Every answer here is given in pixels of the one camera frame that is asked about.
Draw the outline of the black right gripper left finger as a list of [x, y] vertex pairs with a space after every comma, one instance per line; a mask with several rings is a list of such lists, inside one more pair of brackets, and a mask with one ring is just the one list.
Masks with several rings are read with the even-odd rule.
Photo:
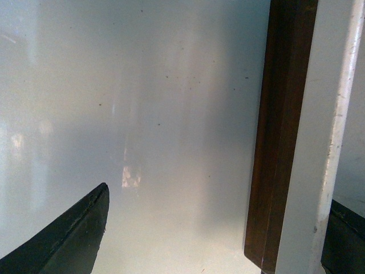
[[1, 273], [91, 273], [110, 191], [101, 183], [30, 240], [1, 258]]

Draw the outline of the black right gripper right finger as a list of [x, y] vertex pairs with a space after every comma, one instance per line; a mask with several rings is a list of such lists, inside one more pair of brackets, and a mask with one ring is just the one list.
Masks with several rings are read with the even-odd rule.
[[335, 200], [321, 263], [327, 273], [364, 274], [364, 218]]

